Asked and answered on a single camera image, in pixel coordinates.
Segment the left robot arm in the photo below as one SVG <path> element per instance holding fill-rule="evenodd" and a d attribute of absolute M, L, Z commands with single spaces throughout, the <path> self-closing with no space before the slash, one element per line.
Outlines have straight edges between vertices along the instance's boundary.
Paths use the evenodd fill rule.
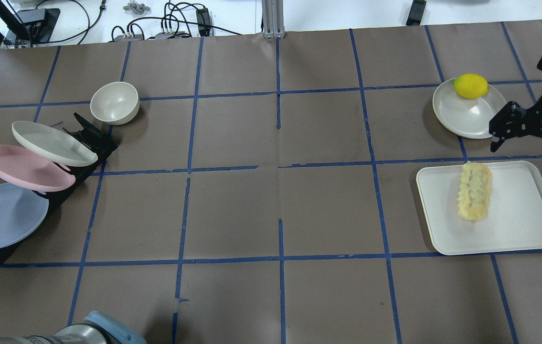
<path fill-rule="evenodd" d="M 64 327 L 53 335 L 0 337 L 0 344 L 146 344 L 136 331 L 99 311 L 90 312 L 83 323 Z"/>

